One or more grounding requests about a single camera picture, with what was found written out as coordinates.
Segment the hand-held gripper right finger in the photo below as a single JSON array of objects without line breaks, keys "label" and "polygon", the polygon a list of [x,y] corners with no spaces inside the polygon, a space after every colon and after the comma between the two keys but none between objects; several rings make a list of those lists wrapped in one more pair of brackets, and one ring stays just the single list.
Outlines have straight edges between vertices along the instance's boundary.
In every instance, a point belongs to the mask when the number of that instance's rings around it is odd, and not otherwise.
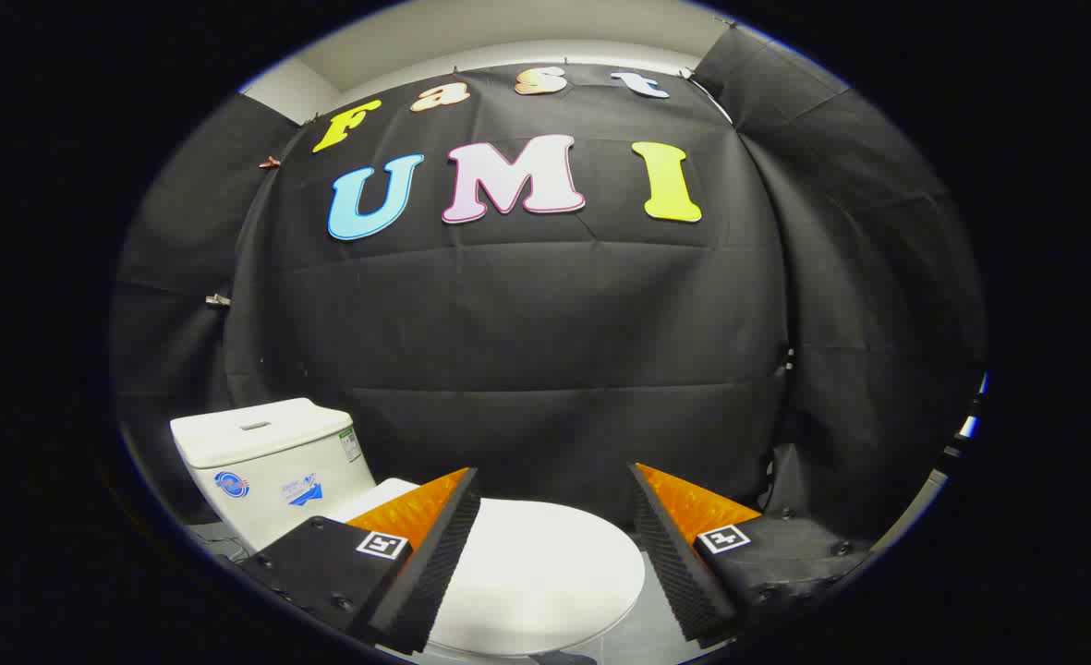
[{"label": "hand-held gripper right finger", "polygon": [[873,556],[798,513],[760,513],[642,463],[634,525],[685,639],[755,640],[819,609]]}]

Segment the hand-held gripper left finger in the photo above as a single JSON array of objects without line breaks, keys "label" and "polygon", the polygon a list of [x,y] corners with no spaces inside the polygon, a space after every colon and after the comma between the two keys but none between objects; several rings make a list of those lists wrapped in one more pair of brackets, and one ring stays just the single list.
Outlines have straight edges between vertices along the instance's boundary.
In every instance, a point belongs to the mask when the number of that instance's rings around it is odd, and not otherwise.
[{"label": "hand-held gripper left finger", "polygon": [[478,474],[460,468],[347,521],[312,516],[237,568],[337,633],[422,651],[480,510]]}]

